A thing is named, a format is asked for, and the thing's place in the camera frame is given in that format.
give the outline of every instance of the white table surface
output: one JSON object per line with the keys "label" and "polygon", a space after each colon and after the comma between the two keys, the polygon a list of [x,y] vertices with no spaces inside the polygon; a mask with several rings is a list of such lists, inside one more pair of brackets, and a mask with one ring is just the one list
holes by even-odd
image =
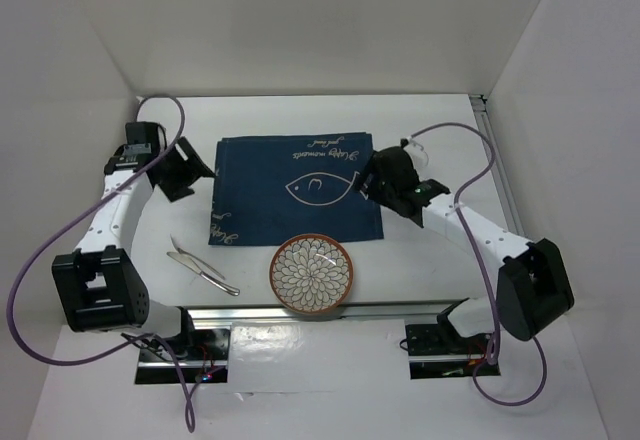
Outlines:
{"label": "white table surface", "polygon": [[[211,167],[222,137],[367,131],[373,135],[374,148],[382,149],[439,122],[476,126],[466,95],[185,98],[182,102],[187,114],[184,135]],[[169,100],[151,100],[142,108],[140,120],[159,122],[172,136],[178,112]],[[442,129],[420,140],[430,157],[428,173],[452,190],[487,162],[480,139],[462,129]],[[173,204],[156,189],[140,219],[132,258],[152,298],[184,306],[276,305],[268,270],[277,247],[209,246],[213,181],[201,179],[193,188],[195,195]],[[470,188],[463,201],[506,226],[491,175]],[[382,219],[384,240],[345,244],[355,271],[347,303],[484,294],[478,267],[466,254],[385,208]],[[169,259],[165,253],[172,249],[170,235],[223,272],[241,295],[226,295]]]}
{"label": "white table surface", "polygon": [[[290,338],[276,336],[279,352],[277,345],[262,349],[264,341],[257,349],[254,342],[233,342],[231,349],[238,351],[230,353],[229,383],[203,386],[195,395],[193,435],[184,424],[178,385],[133,384],[135,348],[83,367],[51,367],[29,440],[607,438],[564,318],[539,336],[549,364],[547,387],[520,408],[487,402],[470,378],[410,380],[406,354],[397,346],[402,331],[396,322],[286,325],[296,329],[293,341],[301,348],[289,348]],[[55,357],[87,357],[120,340],[115,333],[76,334],[63,327]],[[304,348],[307,340],[312,345]],[[372,348],[377,356],[371,355]],[[357,371],[354,357],[363,360]],[[260,360],[263,376],[258,375]],[[500,365],[501,377],[480,380],[502,399],[524,398],[540,381],[540,359],[531,342],[506,336]],[[303,375],[304,368],[309,375]]]}

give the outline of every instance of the fish outline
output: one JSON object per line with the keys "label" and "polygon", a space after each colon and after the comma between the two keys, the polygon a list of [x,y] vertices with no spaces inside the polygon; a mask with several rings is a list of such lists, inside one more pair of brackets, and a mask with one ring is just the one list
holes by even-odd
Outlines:
{"label": "fish outline", "polygon": [[[307,177],[312,177],[312,176],[320,176],[320,175],[325,175],[328,177],[333,177],[336,178],[338,180],[343,181],[344,183],[347,184],[347,188],[345,189],[344,193],[342,195],[340,195],[338,198],[336,198],[335,200],[332,200],[330,202],[325,202],[325,203],[311,203],[311,202],[307,202],[306,200],[301,199],[300,197],[298,197],[295,193],[293,193],[293,191],[291,190],[291,186],[294,185],[295,183],[298,183],[300,180],[307,178]],[[310,207],[327,207],[329,205],[333,205],[334,203],[338,203],[340,200],[342,200],[344,197],[347,196],[347,193],[349,193],[349,190],[351,190],[351,187],[353,186],[353,183],[356,181],[356,178],[358,177],[359,173],[358,172],[353,172],[353,178],[351,180],[347,180],[344,177],[341,177],[339,175],[336,175],[334,173],[329,173],[329,172],[311,172],[311,173],[307,173],[305,175],[302,175],[298,178],[296,178],[295,180],[292,180],[291,182],[287,183],[284,188],[285,190],[289,193],[289,195],[291,195],[295,200],[297,200],[298,202],[304,204],[304,205],[308,205]]]}

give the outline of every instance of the navy blue placemat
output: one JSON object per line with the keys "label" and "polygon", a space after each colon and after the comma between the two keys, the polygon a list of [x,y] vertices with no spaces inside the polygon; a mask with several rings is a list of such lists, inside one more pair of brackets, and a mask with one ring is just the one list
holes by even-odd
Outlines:
{"label": "navy blue placemat", "polygon": [[302,233],[384,238],[380,206],[351,188],[372,153],[367,133],[222,139],[209,245],[281,245]]}

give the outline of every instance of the ceramic bowl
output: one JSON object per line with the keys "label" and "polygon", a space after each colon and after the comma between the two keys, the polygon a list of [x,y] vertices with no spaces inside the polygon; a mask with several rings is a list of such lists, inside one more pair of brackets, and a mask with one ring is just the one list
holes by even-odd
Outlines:
{"label": "ceramic bowl", "polygon": [[271,261],[271,288],[298,313],[318,314],[337,307],[353,283],[346,250],[325,235],[298,235],[285,242]]}

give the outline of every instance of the metal frame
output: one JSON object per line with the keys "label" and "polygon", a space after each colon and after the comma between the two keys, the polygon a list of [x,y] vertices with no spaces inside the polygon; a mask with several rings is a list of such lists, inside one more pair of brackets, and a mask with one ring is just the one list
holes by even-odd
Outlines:
{"label": "metal frame", "polygon": [[[500,156],[500,149],[498,148],[496,137],[493,133],[493,129],[491,128],[491,121],[489,119],[489,113],[487,112],[487,100],[484,95],[469,95],[469,101],[471,103],[471,108],[473,109],[473,115],[476,117],[478,130],[489,137],[489,140],[496,151],[496,164],[491,170],[491,173],[493,174],[493,180],[496,184],[496,189],[498,190],[498,198],[500,199],[500,204],[504,211],[504,217],[507,220],[507,227],[510,232],[524,237],[526,236],[524,228],[522,227],[515,199],[513,197],[511,187],[509,186],[507,172],[504,168],[502,157]],[[488,157],[489,149],[486,145],[485,151]]]}
{"label": "metal frame", "polygon": [[346,305],[322,316],[300,315],[285,307],[189,308],[197,330],[230,327],[234,323],[290,323],[300,321],[373,320],[402,318],[411,323],[435,323],[436,315],[453,301]]}
{"label": "metal frame", "polygon": [[[202,366],[202,360],[178,362],[178,365],[180,365],[180,367],[182,368],[200,368]],[[175,364],[171,360],[168,360],[166,362],[161,362],[159,360],[155,362],[138,361],[138,368],[174,368],[174,366]],[[216,360],[215,366],[226,367],[227,361]]]}

